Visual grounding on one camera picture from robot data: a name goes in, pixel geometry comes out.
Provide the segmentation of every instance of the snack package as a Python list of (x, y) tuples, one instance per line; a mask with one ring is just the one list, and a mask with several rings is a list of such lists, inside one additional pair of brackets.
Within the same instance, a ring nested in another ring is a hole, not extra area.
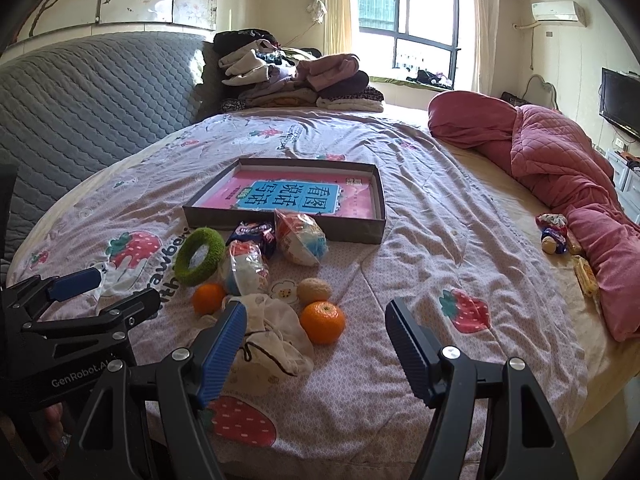
[[(549, 240), (547, 240), (548, 238), (551, 238), (556, 243), (555, 251), (547, 250), (549, 243)], [(551, 227), (542, 231), (540, 240), (542, 241), (542, 247), (547, 254), (553, 254), (554, 252), (556, 254), (564, 254), (566, 252), (566, 238)]]
[(580, 289), (587, 298), (597, 298), (600, 288), (588, 261), (581, 256), (573, 256), (574, 272)]
[(304, 213), (275, 211), (276, 239), (284, 257), (295, 264), (313, 267), (320, 263), (329, 247), (322, 229)]
[(240, 242), (255, 242), (260, 247), (260, 252), (267, 260), (271, 259), (276, 251), (276, 233), (273, 222), (245, 223), (240, 222), (236, 230), (226, 241), (229, 245), (233, 240)]
[(566, 244), (569, 249), (569, 252), (573, 256), (585, 256), (584, 249), (580, 245), (578, 238), (571, 232), (571, 229), (567, 229), (566, 231)]
[(559, 232), (562, 236), (566, 236), (567, 221), (564, 215), (555, 215), (552, 213), (544, 213), (536, 216), (536, 224), (540, 229), (547, 229), (551, 227), (555, 231)]
[(232, 240), (218, 266), (218, 281), (234, 296), (267, 293), (269, 268), (258, 244)]

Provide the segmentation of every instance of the television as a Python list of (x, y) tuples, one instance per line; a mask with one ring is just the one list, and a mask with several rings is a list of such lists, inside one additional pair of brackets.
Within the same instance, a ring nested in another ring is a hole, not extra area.
[(640, 139), (640, 78), (603, 68), (600, 115)]

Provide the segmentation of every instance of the gray quilted headboard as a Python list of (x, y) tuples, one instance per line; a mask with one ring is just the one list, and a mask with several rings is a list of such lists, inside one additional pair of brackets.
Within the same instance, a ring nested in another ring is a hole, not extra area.
[(67, 191), (212, 114), (213, 86), (194, 80), (197, 51), (217, 73), (210, 43), (173, 32), (80, 38), (0, 65), (0, 161), (18, 165), (3, 273)]

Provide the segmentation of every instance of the windowsill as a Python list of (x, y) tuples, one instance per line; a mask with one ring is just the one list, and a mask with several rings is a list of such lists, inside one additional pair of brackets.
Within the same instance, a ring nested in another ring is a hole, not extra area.
[(372, 83), (389, 83), (397, 86), (409, 86), (410, 88), (417, 88), (419, 90), (430, 90), (432, 92), (448, 92), (449, 90), (440, 88), (438, 86), (426, 85), (423, 83), (416, 83), (414, 81), (407, 81), (402, 79), (395, 79), (392, 77), (378, 77), (378, 76), (369, 76), (369, 80)]

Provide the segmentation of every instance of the blue gripper pad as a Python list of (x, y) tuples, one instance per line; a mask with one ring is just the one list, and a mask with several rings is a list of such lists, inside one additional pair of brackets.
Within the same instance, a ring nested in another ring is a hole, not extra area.
[(102, 273), (92, 267), (91, 269), (79, 270), (73, 274), (57, 278), (48, 288), (47, 296), (50, 301), (66, 301), (79, 294), (84, 294), (100, 286)]
[(430, 374), (439, 362), (436, 349), (399, 298), (386, 306), (385, 327), (414, 396), (428, 405), (439, 393), (434, 382), (440, 377)]
[[(196, 400), (201, 409), (206, 408), (209, 402), (220, 395), (236, 352), (242, 346), (246, 330), (244, 305), (238, 301), (230, 302), (215, 326), (208, 330), (215, 329), (218, 329), (217, 337), (200, 365), (200, 386), (196, 393)], [(197, 341), (196, 338), (192, 348), (196, 346)]]

